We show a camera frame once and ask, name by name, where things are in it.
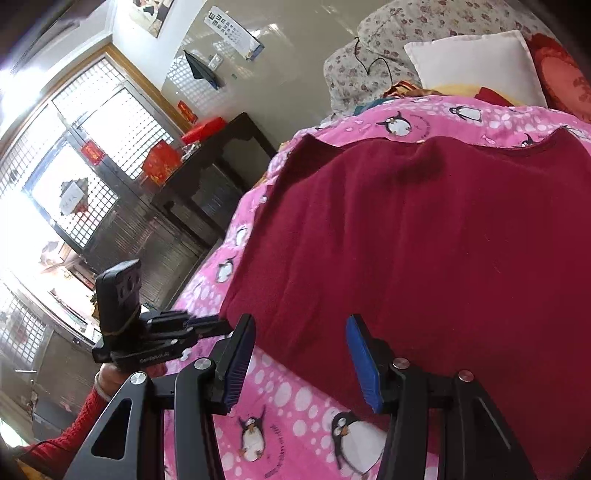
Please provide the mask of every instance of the black clamp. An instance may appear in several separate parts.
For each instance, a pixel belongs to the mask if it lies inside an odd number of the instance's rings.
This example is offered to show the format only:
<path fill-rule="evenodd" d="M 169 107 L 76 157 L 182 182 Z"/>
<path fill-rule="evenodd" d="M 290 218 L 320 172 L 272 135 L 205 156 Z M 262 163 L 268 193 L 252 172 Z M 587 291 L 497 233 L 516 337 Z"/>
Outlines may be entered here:
<path fill-rule="evenodd" d="M 217 316 L 186 311 L 140 313 L 141 262 L 131 260 L 96 278 L 101 339 L 92 349 L 97 363 L 113 362 L 133 372 L 182 356 L 200 339 L 228 335 L 232 327 Z"/>
<path fill-rule="evenodd" d="M 82 444 L 64 480 L 163 480 L 164 410 L 174 409 L 178 480 L 224 478 L 212 414 L 238 402 L 255 344 L 254 318 L 243 315 L 209 357 L 151 380 L 132 374 Z"/>
<path fill-rule="evenodd" d="M 441 410 L 438 480 L 535 480 L 523 448 L 488 393 L 462 370 L 453 378 L 423 372 L 369 333 L 360 315 L 347 320 L 349 352 L 365 401 L 390 425 L 378 480 L 423 480 L 428 411 Z"/>

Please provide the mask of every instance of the eye chart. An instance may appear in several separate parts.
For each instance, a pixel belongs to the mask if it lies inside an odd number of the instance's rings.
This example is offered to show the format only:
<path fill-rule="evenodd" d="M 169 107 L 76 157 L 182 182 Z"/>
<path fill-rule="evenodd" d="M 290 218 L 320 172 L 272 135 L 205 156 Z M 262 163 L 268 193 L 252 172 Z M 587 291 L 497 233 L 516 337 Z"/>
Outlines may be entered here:
<path fill-rule="evenodd" d="M 244 27 L 218 7 L 211 7 L 205 16 L 205 24 L 247 60 L 254 60 L 264 48 Z"/>

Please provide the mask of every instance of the light switch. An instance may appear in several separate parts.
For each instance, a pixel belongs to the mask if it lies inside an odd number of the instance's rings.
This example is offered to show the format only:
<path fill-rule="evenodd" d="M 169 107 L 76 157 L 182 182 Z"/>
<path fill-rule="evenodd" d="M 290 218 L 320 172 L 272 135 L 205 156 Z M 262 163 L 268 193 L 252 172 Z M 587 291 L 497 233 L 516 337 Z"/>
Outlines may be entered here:
<path fill-rule="evenodd" d="M 207 66 L 212 72 L 215 72 L 217 68 L 222 64 L 223 58 L 218 55 L 217 53 L 213 56 L 213 58 L 209 61 Z"/>

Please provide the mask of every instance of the white pillow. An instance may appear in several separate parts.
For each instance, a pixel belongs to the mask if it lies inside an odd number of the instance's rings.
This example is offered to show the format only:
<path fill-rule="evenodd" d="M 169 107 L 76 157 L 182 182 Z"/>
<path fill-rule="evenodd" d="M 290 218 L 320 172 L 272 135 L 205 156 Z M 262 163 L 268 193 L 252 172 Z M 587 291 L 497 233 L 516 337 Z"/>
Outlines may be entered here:
<path fill-rule="evenodd" d="M 407 43 L 404 50 L 425 89 L 476 85 L 525 105 L 548 106 L 530 51 L 517 30 Z"/>

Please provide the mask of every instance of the metal knob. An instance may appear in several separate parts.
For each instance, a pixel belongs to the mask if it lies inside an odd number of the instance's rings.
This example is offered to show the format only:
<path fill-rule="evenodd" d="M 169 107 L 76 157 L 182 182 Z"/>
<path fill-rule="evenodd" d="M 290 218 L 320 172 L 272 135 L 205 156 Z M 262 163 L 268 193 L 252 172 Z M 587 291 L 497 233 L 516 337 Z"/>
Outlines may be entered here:
<path fill-rule="evenodd" d="M 457 376 L 460 377 L 460 380 L 466 383 L 470 383 L 474 380 L 474 374 L 469 370 L 460 370 Z"/>
<path fill-rule="evenodd" d="M 408 367 L 410 367 L 410 362 L 406 358 L 399 356 L 394 359 L 392 365 L 394 368 L 398 368 L 399 370 L 406 370 Z"/>
<path fill-rule="evenodd" d="M 212 361 L 209 358 L 197 358 L 195 360 L 195 368 L 197 370 L 207 370 L 210 366 L 212 366 Z"/>
<path fill-rule="evenodd" d="M 131 375 L 131 382 L 134 385 L 141 385 L 146 381 L 146 374 L 144 372 L 136 372 Z"/>

